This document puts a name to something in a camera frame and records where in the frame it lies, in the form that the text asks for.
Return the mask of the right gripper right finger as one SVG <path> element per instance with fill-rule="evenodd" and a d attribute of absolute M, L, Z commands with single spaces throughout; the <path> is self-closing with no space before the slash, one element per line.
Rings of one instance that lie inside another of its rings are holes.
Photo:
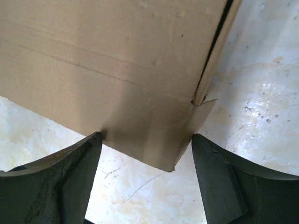
<path fill-rule="evenodd" d="M 192 154 L 209 224 L 297 224 L 299 177 L 238 156 L 201 134 Z"/>

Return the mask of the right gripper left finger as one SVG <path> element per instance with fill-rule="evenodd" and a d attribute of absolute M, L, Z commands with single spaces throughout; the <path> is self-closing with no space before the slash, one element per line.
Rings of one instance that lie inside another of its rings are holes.
<path fill-rule="evenodd" d="M 85 218 L 102 150 L 102 133 L 0 172 L 2 224 L 88 224 Z"/>

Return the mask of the brown cardboard box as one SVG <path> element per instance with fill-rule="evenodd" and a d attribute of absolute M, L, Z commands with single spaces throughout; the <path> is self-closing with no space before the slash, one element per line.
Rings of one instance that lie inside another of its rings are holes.
<path fill-rule="evenodd" d="M 171 172 L 206 100 L 239 0 L 3 0 L 0 94 Z"/>

